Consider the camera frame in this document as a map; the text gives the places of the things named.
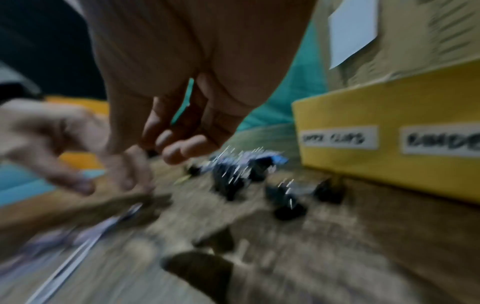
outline yellow box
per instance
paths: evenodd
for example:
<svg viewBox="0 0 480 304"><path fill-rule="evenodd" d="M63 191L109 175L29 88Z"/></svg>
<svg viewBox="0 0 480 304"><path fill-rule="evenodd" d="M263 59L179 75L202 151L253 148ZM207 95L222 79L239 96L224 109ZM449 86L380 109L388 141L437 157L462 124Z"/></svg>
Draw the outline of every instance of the yellow box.
<svg viewBox="0 0 480 304"><path fill-rule="evenodd" d="M292 107L303 165L480 203L480 61L307 98ZM362 141L355 132L333 138L335 128L364 126L376 127L377 134L368 136L377 147L355 146ZM410 126L414 131L405 129ZM339 138L348 141L342 146Z"/></svg>

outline white label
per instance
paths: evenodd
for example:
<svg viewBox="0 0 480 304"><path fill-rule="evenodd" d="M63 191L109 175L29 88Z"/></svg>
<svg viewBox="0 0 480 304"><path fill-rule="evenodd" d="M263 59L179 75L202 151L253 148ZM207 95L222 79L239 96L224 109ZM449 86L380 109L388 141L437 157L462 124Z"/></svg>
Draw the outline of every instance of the white label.
<svg viewBox="0 0 480 304"><path fill-rule="evenodd" d="M343 0L330 15L331 69L377 37L378 12L378 0Z"/></svg>
<svg viewBox="0 0 480 304"><path fill-rule="evenodd" d="M360 126L300 132L304 146L319 148L367 149L379 148L378 126Z"/></svg>
<svg viewBox="0 0 480 304"><path fill-rule="evenodd" d="M400 140L403 154L480 157L480 123L402 127Z"/></svg>

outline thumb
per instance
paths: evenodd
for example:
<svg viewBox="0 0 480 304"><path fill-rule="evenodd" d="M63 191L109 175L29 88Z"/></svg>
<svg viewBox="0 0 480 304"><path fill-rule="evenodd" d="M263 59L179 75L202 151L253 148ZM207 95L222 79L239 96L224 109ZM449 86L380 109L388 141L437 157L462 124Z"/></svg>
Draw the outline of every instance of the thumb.
<svg viewBox="0 0 480 304"><path fill-rule="evenodd" d="M106 150L117 154L140 141L154 99L109 85L106 93L110 104L110 135Z"/></svg>
<svg viewBox="0 0 480 304"><path fill-rule="evenodd" d="M67 188L82 195L90 195L95 191L93 183L80 172L61 162L45 145L34 143L24 146L10 157L10 161L30 170L49 183Z"/></svg>

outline table surface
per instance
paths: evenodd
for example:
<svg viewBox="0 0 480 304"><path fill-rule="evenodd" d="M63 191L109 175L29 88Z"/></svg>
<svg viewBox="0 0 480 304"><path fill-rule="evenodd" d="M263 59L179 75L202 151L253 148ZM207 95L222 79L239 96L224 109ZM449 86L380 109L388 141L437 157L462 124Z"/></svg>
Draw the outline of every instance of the table surface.
<svg viewBox="0 0 480 304"><path fill-rule="evenodd" d="M300 166L292 125L241 132L230 144L284 151L290 162L270 183L328 176ZM279 222L262 184L227 203L208 175L175 184L181 167L152 166L153 200L122 199L101 177L88 198L58 190L0 209L0 259L39 231L89 226L144 201L49 303L480 303L478 206L347 179L342 205L304 198L306 217ZM199 237L205 248L191 245ZM25 302L70 252L0 281L0 302Z"/></svg>

